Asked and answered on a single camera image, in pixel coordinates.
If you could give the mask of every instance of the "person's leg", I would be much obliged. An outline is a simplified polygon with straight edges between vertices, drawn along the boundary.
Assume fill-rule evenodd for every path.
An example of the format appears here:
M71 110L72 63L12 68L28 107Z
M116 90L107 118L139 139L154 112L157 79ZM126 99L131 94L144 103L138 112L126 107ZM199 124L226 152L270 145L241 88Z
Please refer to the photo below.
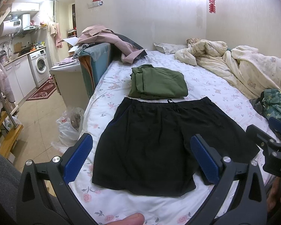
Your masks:
M21 173L0 155L0 205L14 221L16 221L16 202L20 178ZM58 199L51 195L50 197L57 212L63 217L67 217ZM4 216L4 211L0 210L0 216L2 215Z

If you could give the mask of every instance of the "camouflage garment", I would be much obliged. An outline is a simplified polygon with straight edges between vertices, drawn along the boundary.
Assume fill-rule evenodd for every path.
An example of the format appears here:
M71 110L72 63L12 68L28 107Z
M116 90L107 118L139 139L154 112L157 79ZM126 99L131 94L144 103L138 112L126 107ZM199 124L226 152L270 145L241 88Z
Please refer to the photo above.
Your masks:
M262 100L267 119L274 117L281 121L281 90L270 89L264 91Z

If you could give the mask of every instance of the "kitchen cabinet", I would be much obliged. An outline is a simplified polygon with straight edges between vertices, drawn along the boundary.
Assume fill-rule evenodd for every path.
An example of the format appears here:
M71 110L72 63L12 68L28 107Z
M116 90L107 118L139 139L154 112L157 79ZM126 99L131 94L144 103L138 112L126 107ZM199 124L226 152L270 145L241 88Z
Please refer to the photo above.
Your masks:
M39 11L40 5L38 3L29 2L15 2L12 3L11 12L30 12Z
M25 97L36 87L31 73L28 56L15 60L12 62L12 65L15 70L20 89Z
M8 77L8 81L10 82L10 87L11 90L13 91L13 95L15 97L16 100L16 105L24 98L21 88L19 86L17 77L16 77L16 73L15 70L13 68L13 64L8 64L4 67L6 73L7 73L7 77Z

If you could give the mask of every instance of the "human hand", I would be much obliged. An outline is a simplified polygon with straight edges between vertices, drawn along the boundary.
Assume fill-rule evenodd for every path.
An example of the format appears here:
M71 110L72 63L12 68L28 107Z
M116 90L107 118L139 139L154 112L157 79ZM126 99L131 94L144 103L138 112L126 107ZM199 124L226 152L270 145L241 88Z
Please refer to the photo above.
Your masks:
M135 213L124 218L123 220L107 223L106 225L143 225L144 221L145 217L143 214Z
M279 184L280 184L280 177L276 177L273 186L271 188L270 194L267 199L267 205L268 205L268 212L270 212L275 206L278 200L280 200L281 203L281 197L277 197L277 193L279 190Z

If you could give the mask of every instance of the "white floral bed sheet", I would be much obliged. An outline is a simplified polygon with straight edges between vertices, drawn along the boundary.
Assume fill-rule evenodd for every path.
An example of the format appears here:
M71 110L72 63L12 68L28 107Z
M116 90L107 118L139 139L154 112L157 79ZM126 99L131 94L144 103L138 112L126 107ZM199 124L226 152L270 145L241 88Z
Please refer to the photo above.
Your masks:
M123 219L136 212L145 216L145 224L147 225L185 224L198 210L213 188L213 185L204 185L197 173L194 174L196 189L177 198L137 196L124 190L110 190L92 184L93 161L100 135L113 119L123 98L130 91L131 68L142 64L165 67L184 74L188 96L174 99L174 101L198 100L207 96L244 130L248 125L254 124L276 139L267 121L255 112L249 100L238 89L200 66L193 67L181 63L175 60L174 55L165 55L157 51L148 52L145 58L133 65L113 61L101 77L84 114L81 134L86 132L92 135L92 151L76 180L69 184L77 199L98 224ZM263 181L266 183L270 174L262 169L264 156L261 152L256 156L256 160L261 168ZM217 216L221 216L227 211L237 183L237 181L234 181L232 184Z

